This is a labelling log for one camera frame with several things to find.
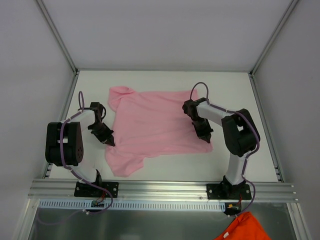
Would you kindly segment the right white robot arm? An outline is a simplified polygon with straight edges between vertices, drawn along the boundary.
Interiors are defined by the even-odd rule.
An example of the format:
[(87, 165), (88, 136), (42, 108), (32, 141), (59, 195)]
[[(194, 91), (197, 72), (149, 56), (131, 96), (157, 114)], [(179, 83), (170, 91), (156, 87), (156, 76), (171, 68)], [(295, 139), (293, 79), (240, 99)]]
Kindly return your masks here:
[(189, 99), (182, 106), (183, 112), (192, 120), (199, 139), (209, 143), (213, 129), (210, 121), (222, 127), (224, 142), (230, 152), (228, 169), (220, 183), (206, 185), (209, 200), (250, 200), (250, 186), (245, 179), (248, 158), (260, 148), (260, 134), (250, 112), (225, 109), (202, 97)]

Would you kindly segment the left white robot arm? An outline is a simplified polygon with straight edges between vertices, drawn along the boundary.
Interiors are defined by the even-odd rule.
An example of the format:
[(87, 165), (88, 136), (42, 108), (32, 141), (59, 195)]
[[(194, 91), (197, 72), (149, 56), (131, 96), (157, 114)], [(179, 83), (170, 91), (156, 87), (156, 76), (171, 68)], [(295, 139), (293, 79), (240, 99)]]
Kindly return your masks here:
[(103, 145), (115, 146), (114, 131), (103, 122), (106, 113), (101, 103), (92, 102), (64, 122), (47, 125), (45, 159), (77, 178), (75, 197), (98, 198), (101, 201), (118, 197), (118, 183), (103, 181), (99, 170), (84, 160), (83, 132), (86, 130)]

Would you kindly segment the pink t shirt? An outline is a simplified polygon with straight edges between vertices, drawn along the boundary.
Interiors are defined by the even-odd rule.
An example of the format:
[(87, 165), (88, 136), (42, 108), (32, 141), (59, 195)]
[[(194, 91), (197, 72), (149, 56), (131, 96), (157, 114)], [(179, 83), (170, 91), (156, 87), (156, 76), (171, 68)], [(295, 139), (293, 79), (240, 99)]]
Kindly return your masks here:
[(197, 137), (182, 109), (190, 93), (138, 92), (127, 86), (109, 89), (115, 145), (106, 148), (105, 160), (114, 176), (129, 177), (143, 168), (146, 158), (212, 152), (212, 144)]

